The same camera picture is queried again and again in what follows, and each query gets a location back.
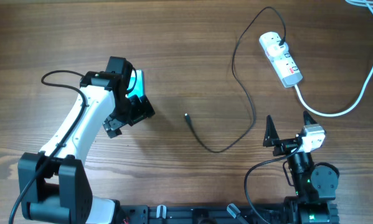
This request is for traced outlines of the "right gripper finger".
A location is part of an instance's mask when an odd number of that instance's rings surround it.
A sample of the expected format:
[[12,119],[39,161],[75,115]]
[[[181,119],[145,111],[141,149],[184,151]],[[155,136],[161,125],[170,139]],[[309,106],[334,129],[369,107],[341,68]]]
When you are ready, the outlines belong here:
[[307,111],[303,111],[303,120],[304,120],[305,126],[318,124]]
[[277,146],[280,143],[280,138],[276,131],[275,125],[270,115],[267,116],[266,122],[266,130],[263,139],[263,146],[270,147],[270,146]]

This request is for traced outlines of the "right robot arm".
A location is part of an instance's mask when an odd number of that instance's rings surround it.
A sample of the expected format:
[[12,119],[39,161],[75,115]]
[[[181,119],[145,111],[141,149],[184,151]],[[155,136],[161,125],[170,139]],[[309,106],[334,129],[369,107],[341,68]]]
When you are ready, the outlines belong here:
[[308,112],[304,126],[295,137],[281,140],[270,115],[267,116],[264,147],[274,147],[274,156],[286,156],[294,197],[283,202],[282,223],[339,223],[336,199],[339,170],[327,162],[314,163],[311,153],[319,149],[326,137],[325,129]]

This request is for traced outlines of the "Galaxy S25 smartphone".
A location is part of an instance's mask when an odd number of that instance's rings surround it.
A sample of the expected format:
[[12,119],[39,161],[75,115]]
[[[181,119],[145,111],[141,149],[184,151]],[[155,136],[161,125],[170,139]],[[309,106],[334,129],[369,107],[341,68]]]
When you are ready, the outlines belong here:
[[144,73],[142,70],[136,70],[135,72],[132,72],[131,78],[130,78],[130,84],[128,86],[128,90],[133,90],[128,94],[128,98],[132,96],[138,96],[139,98],[145,95],[144,90]]

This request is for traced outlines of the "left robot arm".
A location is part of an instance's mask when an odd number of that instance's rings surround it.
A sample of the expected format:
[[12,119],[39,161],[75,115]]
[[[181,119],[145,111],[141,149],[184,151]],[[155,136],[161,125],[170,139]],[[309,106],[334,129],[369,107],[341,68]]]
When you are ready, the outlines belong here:
[[48,223],[129,223],[120,202],[93,196],[84,164],[100,128],[110,138],[123,126],[152,117],[155,112],[143,89],[143,73],[121,57],[110,57],[104,71],[81,76],[77,100],[55,135],[37,153],[26,152],[18,162],[20,194],[17,210],[27,220]]

